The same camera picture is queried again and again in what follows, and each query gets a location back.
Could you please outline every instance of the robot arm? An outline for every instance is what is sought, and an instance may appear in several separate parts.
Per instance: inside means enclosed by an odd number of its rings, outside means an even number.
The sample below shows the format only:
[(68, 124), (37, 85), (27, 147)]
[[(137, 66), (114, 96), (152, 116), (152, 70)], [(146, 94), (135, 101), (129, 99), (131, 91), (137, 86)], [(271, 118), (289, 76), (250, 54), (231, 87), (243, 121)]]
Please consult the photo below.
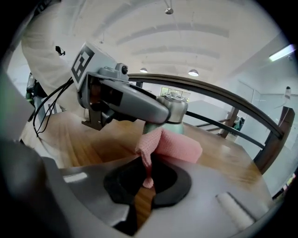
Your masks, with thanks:
[[(127, 72), (126, 65), (116, 63), (90, 43), (85, 43), (71, 68), (80, 105), (89, 113), (96, 113), (96, 123), (100, 121), (101, 126), (112, 119), (165, 123), (170, 116), (168, 108), (153, 94), (130, 84)], [(100, 92), (95, 103), (90, 100), (94, 85)]]

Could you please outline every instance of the pink cloth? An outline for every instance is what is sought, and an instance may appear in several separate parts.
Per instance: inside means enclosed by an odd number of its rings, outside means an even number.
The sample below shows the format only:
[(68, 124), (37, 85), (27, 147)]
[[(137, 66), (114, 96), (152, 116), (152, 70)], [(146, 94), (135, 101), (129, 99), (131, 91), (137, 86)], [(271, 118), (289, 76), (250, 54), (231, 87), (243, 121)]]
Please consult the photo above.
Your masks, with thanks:
[(153, 186), (153, 179), (151, 177), (152, 153), (196, 163), (202, 151), (199, 142), (162, 127), (142, 135), (135, 152), (142, 157), (146, 168), (147, 178), (143, 182), (143, 186), (146, 188)]

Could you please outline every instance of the window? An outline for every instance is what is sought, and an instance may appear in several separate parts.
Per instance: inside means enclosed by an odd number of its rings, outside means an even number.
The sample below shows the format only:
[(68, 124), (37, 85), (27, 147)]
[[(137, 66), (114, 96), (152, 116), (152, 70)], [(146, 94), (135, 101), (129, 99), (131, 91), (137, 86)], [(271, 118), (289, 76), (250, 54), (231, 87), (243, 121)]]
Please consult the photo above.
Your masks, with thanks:
[(180, 95), (181, 97), (186, 98), (187, 101), (190, 100), (190, 93), (184, 92), (184, 91), (181, 91), (181, 90), (177, 90), (177, 89), (167, 88), (167, 87), (162, 87), (160, 95), (163, 96), (164, 94), (171, 93), (171, 92), (175, 92), (178, 95)]

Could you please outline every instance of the wooden surface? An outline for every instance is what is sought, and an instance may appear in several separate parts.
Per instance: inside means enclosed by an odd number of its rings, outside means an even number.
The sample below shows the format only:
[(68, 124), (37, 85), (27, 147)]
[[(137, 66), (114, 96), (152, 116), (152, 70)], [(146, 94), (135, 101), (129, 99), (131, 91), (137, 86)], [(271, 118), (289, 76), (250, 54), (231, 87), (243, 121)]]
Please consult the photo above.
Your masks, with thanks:
[[(135, 146), (142, 135), (143, 121), (115, 121), (101, 131), (81, 124), (81, 119), (69, 112), (52, 115), (47, 129), (37, 139), (32, 123), (23, 131), (22, 140), (41, 156), (55, 159), (58, 167), (92, 165), (134, 156)], [(203, 153), (198, 163), (219, 170), (231, 183), (259, 198), (272, 203), (267, 186), (245, 150), (220, 136), (185, 124), (185, 135), (197, 140)], [(135, 197), (138, 226), (150, 214), (154, 190), (141, 188)]]

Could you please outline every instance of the ceiling light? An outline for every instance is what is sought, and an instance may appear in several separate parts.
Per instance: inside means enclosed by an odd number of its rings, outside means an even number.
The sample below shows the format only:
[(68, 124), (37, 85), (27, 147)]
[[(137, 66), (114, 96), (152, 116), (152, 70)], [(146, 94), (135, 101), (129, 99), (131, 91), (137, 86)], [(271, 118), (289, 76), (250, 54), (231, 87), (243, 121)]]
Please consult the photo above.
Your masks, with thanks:
[(276, 60), (278, 60), (278, 59), (280, 59), (280, 58), (282, 58), (282, 57), (284, 57), (284, 56), (286, 56), (286, 55), (288, 55), (288, 54), (290, 54), (294, 51), (295, 51), (295, 46), (294, 45), (289, 45), (289, 46), (283, 48), (282, 50), (276, 52), (272, 56), (270, 56), (269, 59), (271, 61), (276, 61)]
[(174, 13), (174, 10), (171, 7), (168, 7), (165, 11), (164, 11), (167, 15), (171, 15)]
[(188, 72), (188, 74), (189, 75), (191, 75), (191, 76), (199, 76), (199, 73), (198, 73), (198, 71), (197, 70), (195, 70), (195, 69), (191, 69), (189, 72)]
[(141, 68), (141, 69), (140, 69), (140, 72), (142, 72), (142, 73), (148, 73), (148, 71), (147, 71), (146, 68)]

